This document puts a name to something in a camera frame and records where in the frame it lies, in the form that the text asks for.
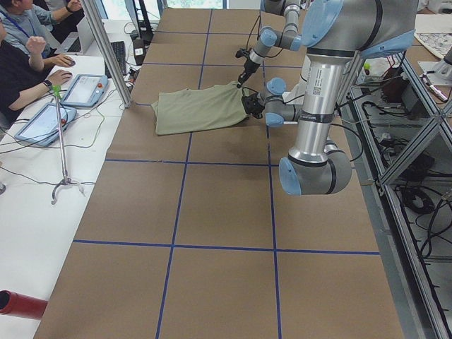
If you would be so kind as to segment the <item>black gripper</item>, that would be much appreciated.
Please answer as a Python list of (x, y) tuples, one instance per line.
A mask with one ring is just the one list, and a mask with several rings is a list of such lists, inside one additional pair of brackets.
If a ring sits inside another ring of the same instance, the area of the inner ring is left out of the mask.
[(243, 84), (248, 80), (249, 76), (254, 74), (259, 67), (260, 67), (259, 63), (247, 59), (244, 63), (244, 71), (238, 77), (237, 88), (241, 88)]
[(242, 105), (248, 115), (252, 115), (256, 119), (263, 118), (264, 106), (259, 102), (257, 94), (243, 96)]

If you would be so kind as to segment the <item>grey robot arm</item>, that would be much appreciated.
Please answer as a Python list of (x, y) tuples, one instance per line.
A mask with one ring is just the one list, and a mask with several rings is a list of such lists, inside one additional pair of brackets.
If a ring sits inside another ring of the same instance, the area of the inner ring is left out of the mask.
[(279, 47), (291, 51), (298, 51), (301, 47), (301, 35), (299, 34), (299, 17), (302, 4), (306, 1), (261, 1), (261, 11), (283, 16), (285, 26), (282, 31), (270, 26), (263, 26), (258, 33), (257, 43), (251, 48), (241, 48), (235, 57), (244, 57), (244, 70), (238, 77), (237, 87), (243, 84), (258, 70), (263, 60), (268, 56), (272, 47)]
[(302, 104), (283, 98), (283, 79), (273, 78), (262, 91), (244, 96), (245, 112), (265, 119), (269, 127), (297, 123), (297, 138), (279, 163), (282, 188), (290, 195), (334, 194), (351, 179), (347, 155), (329, 138), (346, 64), (406, 51), (414, 40), (416, 1), (315, 1), (302, 16), (300, 1), (263, 1), (262, 11), (283, 16), (281, 31), (261, 28), (256, 45), (241, 49), (244, 71), (239, 84), (255, 73), (273, 47), (297, 51), (306, 47), (309, 72)]

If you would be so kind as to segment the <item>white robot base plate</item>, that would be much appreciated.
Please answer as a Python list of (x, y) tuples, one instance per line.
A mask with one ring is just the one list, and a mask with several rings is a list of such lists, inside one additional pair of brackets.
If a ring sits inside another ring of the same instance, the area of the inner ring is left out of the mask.
[(283, 102), (285, 104), (295, 105), (295, 104), (297, 104), (296, 96), (297, 96), (297, 94), (295, 92), (286, 91), (282, 94)]

